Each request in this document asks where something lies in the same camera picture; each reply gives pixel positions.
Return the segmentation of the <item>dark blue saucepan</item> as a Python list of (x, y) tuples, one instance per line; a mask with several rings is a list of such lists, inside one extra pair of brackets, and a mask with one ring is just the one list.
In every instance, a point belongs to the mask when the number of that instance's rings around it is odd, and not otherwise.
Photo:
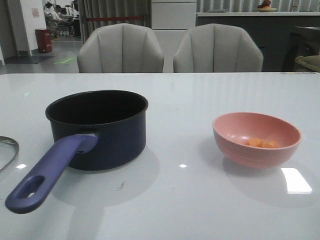
[(27, 214), (47, 198), (67, 167), (103, 171), (127, 164), (146, 145), (147, 99), (126, 90), (75, 93), (45, 110), (54, 143), (5, 200)]

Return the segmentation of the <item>pink bowl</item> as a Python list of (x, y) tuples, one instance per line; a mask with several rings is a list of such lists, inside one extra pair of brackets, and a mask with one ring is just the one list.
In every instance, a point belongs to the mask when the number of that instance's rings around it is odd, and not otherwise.
[[(280, 118), (255, 112), (231, 112), (213, 120), (215, 142), (224, 156), (233, 162), (254, 169), (277, 167), (296, 152), (301, 132)], [(276, 141), (278, 147), (248, 145), (250, 139), (265, 143)]]

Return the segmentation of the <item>orange ham slice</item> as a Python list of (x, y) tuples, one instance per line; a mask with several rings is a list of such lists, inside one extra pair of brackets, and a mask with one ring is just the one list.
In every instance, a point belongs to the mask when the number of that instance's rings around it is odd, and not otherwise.
[(265, 141), (261, 138), (250, 138), (246, 141), (247, 146), (262, 148)]
[(276, 140), (264, 141), (261, 145), (262, 148), (274, 149), (279, 147), (279, 143)]

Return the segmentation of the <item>glass lid with blue knob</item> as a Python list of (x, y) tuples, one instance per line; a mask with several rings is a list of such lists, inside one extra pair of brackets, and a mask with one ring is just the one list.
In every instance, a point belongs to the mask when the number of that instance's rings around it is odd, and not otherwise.
[(16, 158), (19, 144), (13, 138), (0, 137), (0, 172), (3, 172)]

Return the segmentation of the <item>left grey upholstered chair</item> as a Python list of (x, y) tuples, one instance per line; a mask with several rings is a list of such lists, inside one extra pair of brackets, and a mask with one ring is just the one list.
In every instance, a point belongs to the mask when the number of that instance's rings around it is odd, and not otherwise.
[(164, 55), (151, 28), (119, 23), (94, 30), (77, 64), (80, 73), (162, 73)]

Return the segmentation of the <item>grey upholstered chair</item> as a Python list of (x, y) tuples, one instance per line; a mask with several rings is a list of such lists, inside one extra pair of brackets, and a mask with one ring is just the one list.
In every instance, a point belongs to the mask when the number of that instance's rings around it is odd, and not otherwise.
[(243, 28), (210, 23), (184, 33), (173, 57), (173, 72), (261, 72), (263, 60), (263, 53)]
[(151, 28), (119, 23), (94, 30), (77, 64), (80, 73), (162, 73), (164, 55)]

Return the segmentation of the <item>right grey upholstered chair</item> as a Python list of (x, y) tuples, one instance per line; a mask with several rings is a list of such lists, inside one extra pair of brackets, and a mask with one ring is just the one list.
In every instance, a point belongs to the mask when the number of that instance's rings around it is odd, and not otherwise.
[(261, 72), (263, 60), (263, 53), (243, 28), (210, 23), (184, 33), (173, 57), (173, 72)]

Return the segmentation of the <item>white cabinet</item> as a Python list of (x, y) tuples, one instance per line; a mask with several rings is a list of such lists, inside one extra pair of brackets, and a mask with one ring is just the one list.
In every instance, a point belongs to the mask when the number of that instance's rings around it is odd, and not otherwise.
[(196, 0), (152, 0), (151, 28), (164, 56), (164, 73), (172, 73), (173, 58), (185, 31), (196, 25)]

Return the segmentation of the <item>red barrier belt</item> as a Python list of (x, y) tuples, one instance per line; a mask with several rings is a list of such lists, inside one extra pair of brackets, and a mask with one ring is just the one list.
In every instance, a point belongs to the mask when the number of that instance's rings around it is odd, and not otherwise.
[(133, 21), (133, 20), (144, 20), (145, 15), (138, 16), (121, 16), (121, 17), (87, 17), (88, 22), (108, 22), (108, 21)]

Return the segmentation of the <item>red bin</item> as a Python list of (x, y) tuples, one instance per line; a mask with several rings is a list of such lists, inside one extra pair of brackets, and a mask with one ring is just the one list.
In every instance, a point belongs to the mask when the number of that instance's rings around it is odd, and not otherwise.
[(50, 31), (48, 29), (39, 28), (35, 29), (35, 36), (40, 53), (49, 53), (52, 51), (52, 41)]

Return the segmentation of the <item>dark grey counter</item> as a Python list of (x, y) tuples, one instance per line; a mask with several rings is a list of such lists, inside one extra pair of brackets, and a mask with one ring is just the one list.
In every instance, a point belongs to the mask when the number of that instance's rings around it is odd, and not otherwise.
[(199, 12), (196, 25), (243, 28), (263, 53), (264, 72), (293, 71), (298, 56), (319, 55), (319, 12)]

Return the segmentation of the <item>person in background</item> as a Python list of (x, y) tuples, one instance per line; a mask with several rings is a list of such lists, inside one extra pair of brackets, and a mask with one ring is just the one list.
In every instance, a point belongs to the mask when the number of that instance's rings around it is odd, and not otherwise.
[(46, 0), (43, 6), (46, 28), (51, 38), (58, 36), (71, 36), (73, 31), (73, 17), (63, 15), (64, 8)]

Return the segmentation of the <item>fruit plate on counter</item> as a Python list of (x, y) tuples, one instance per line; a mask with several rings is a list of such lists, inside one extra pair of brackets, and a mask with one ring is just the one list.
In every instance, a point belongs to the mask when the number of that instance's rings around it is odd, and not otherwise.
[(278, 9), (271, 7), (271, 0), (263, 0), (260, 5), (257, 6), (258, 12), (276, 12)]

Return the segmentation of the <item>beige cushion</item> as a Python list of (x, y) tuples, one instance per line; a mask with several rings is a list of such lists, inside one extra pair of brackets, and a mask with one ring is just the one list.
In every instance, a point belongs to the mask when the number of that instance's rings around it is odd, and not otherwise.
[(295, 58), (296, 72), (320, 72), (320, 55), (298, 56)]

